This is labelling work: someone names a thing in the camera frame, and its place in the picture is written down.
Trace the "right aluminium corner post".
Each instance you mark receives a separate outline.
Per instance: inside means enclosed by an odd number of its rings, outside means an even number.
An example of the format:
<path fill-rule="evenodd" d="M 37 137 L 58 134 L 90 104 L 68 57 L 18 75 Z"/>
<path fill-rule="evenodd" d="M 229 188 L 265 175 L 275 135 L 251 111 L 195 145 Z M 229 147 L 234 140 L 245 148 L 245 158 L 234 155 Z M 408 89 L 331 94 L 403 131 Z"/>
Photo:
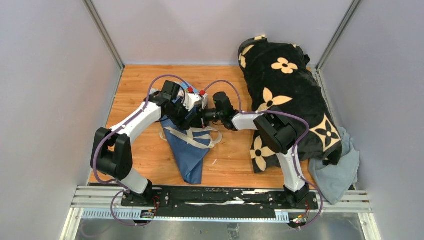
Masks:
<path fill-rule="evenodd" d="M 331 53 L 333 52 L 334 48 L 338 44 L 338 41 L 342 37 L 343 33 L 345 32 L 346 28 L 348 27 L 349 23 L 351 22 L 352 18 L 354 17 L 356 11 L 358 10 L 362 2 L 363 2 L 362 0 L 351 1 L 346 13 L 344 14 L 338 27 L 336 28 L 336 31 L 334 32 L 330 42 L 328 43 L 321 58 L 319 59 L 318 64 L 316 65 L 317 71 L 322 70 L 324 66 L 326 65 Z"/>

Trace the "left aluminium corner post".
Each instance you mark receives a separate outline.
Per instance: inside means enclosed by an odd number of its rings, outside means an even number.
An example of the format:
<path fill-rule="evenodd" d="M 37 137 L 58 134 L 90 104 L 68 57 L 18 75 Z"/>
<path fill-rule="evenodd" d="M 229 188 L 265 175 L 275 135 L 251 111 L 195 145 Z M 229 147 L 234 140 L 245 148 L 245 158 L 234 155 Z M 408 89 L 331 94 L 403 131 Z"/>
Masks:
<path fill-rule="evenodd" d="M 111 38 L 111 36 L 109 35 L 107 28 L 105 26 L 105 24 L 102 21 L 102 18 L 95 6 L 95 3 L 93 0 L 82 0 L 82 2 L 84 3 L 89 15 L 91 16 L 94 24 L 96 25 L 103 41 L 105 42 L 109 52 L 112 55 L 112 58 L 114 59 L 116 65 L 119 67 L 119 69 L 121 69 L 122 71 L 125 68 L 125 64 L 115 46 L 115 44 L 113 43 L 113 40 Z"/>

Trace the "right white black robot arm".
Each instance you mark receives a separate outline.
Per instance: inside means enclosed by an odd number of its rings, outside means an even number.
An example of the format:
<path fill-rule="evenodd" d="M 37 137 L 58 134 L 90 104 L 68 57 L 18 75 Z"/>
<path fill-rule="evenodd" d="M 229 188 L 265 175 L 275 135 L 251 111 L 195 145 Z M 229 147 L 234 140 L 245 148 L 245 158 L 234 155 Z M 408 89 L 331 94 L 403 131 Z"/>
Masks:
<path fill-rule="evenodd" d="M 258 131 L 259 139 L 255 141 L 253 156 L 263 158 L 266 150 L 276 154 L 284 175 L 286 204 L 292 209 L 301 207 L 310 186 L 300 168 L 298 144 L 305 134 L 293 123 L 298 117 L 281 112 L 276 106 L 251 112 L 235 110 L 224 92 L 214 94 L 213 102 L 214 108 L 198 107 L 201 121 L 205 124 L 220 121 L 231 131 Z"/>

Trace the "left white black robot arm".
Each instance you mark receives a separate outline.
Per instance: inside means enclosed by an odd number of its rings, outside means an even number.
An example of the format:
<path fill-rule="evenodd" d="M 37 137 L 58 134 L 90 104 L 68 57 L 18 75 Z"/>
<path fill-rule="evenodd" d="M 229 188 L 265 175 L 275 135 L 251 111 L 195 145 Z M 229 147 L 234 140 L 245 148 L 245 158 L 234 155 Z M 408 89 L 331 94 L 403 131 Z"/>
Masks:
<path fill-rule="evenodd" d="M 125 188 L 125 196 L 142 207 L 153 201 L 153 184 L 133 166 L 132 145 L 152 124 L 167 117 L 174 125 L 187 130 L 193 110 L 200 108 L 203 97 L 192 88 L 165 81 L 161 90 L 149 93 L 140 107 L 111 128 L 100 127 L 94 135 L 90 166 Z"/>

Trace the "grey blue cloth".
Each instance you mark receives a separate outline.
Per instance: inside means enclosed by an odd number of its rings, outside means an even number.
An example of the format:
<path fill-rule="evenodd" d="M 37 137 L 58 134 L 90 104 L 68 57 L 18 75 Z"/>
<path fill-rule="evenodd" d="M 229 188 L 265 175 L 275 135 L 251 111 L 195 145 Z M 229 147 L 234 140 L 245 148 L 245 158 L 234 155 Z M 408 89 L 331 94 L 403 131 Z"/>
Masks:
<path fill-rule="evenodd" d="M 360 152 L 355 149 L 351 135 L 343 127 L 337 128 L 341 136 L 341 157 L 337 165 L 324 165 L 323 160 L 309 160 L 308 170 L 324 198 L 332 205 L 339 203 L 351 185 L 358 181 Z"/>

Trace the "blue wrapping paper sheet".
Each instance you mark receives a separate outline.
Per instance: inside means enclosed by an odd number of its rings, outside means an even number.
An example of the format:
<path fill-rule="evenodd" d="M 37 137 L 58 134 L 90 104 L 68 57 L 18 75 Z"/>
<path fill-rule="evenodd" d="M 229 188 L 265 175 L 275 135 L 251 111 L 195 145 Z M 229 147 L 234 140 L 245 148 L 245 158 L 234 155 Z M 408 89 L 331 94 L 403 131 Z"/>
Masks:
<path fill-rule="evenodd" d="M 169 119 L 162 121 L 161 127 L 172 127 L 175 130 L 179 130 Z M 211 132 L 202 132 L 194 133 L 194 135 L 202 136 L 208 133 L 211 134 Z M 196 148 L 173 136 L 168 131 L 165 132 L 165 137 L 168 140 L 168 144 L 171 148 L 183 181 L 188 184 L 201 184 L 204 158 L 209 153 L 210 149 Z M 198 139 L 197 141 L 202 144 L 209 144 L 208 140 Z"/>

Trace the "black floral plush blanket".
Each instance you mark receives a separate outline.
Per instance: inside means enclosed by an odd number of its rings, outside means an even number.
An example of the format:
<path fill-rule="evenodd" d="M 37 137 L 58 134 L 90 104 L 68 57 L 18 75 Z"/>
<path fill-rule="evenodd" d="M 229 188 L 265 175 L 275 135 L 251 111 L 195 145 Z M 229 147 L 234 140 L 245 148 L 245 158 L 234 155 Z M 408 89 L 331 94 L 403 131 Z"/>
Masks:
<path fill-rule="evenodd" d="M 264 35 L 245 40 L 237 51 L 252 111 L 281 111 L 304 119 L 309 133 L 298 145 L 300 161 L 338 165 L 342 138 L 321 87 L 308 70 L 310 58 L 294 43 L 269 42 Z"/>

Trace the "cream printed ribbon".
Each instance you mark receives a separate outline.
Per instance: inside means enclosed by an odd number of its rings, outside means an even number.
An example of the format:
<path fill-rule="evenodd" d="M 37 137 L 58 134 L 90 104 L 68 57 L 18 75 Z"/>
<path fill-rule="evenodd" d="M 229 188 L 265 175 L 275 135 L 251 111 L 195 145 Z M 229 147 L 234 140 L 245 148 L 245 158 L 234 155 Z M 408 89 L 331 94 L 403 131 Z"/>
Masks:
<path fill-rule="evenodd" d="M 219 130 L 210 126 L 206 128 L 191 127 L 189 130 L 186 130 L 185 133 L 180 132 L 179 130 L 174 129 L 170 126 L 163 127 L 161 132 L 159 133 L 159 136 L 163 141 L 168 142 L 165 135 L 166 131 L 168 131 L 171 135 L 177 137 L 178 139 L 182 140 L 183 142 L 186 142 L 188 145 L 191 145 L 198 149 L 213 149 L 215 145 L 219 144 L 223 139 L 223 134 Z M 199 135 L 199 136 L 194 135 L 194 133 L 206 133 L 206 132 L 208 133 L 204 135 Z M 217 132 L 218 135 L 216 138 L 213 138 L 209 132 Z M 208 142 L 208 145 L 206 145 L 206 144 L 198 142 L 198 140 L 208 140 L 209 142 Z"/>

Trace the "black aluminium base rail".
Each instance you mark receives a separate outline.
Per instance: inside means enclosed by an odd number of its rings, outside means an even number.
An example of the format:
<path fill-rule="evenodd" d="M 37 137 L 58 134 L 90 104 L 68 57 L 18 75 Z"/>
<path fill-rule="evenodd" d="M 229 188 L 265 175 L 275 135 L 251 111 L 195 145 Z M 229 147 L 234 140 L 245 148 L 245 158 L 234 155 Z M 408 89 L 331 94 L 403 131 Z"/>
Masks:
<path fill-rule="evenodd" d="M 339 203 L 331 204 L 316 190 L 294 203 L 282 189 L 156 185 L 152 199 L 141 200 L 119 186 L 89 185 L 77 187 L 63 231 L 70 234 L 95 220 L 125 227 L 174 222 L 286 224 L 300 231 L 325 214 L 356 214 L 368 220 L 373 210 L 362 190 L 349 190 Z"/>

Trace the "aluminium corner post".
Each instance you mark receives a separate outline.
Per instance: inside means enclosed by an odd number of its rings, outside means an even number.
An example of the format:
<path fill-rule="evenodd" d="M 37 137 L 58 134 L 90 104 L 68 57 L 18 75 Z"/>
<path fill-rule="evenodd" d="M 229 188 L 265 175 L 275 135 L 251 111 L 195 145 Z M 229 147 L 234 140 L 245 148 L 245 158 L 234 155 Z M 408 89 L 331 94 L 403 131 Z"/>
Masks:
<path fill-rule="evenodd" d="M 334 48 L 338 44 L 338 41 L 342 37 L 343 33 L 345 32 L 346 28 L 348 27 L 349 23 L 351 22 L 352 18 L 354 17 L 356 11 L 358 10 L 362 2 L 363 2 L 362 0 L 351 1 L 346 13 L 344 14 L 338 27 L 336 28 L 336 31 L 334 32 L 330 42 L 328 43 L 321 58 L 319 59 L 318 64 L 316 65 L 317 71 L 322 70 L 324 66 L 326 65 L 331 53 L 333 52 Z"/>
<path fill-rule="evenodd" d="M 89 15 L 91 16 L 94 24 L 96 25 L 103 41 L 105 42 L 109 52 L 112 55 L 112 58 L 114 59 L 116 65 L 119 67 L 119 69 L 121 69 L 122 71 L 125 68 L 125 64 L 115 46 L 115 44 L 113 43 L 113 40 L 111 38 L 111 36 L 109 35 L 107 28 L 105 26 L 105 24 L 102 21 L 102 18 L 95 6 L 95 3 L 93 0 L 82 0 L 82 2 L 84 3 Z"/>

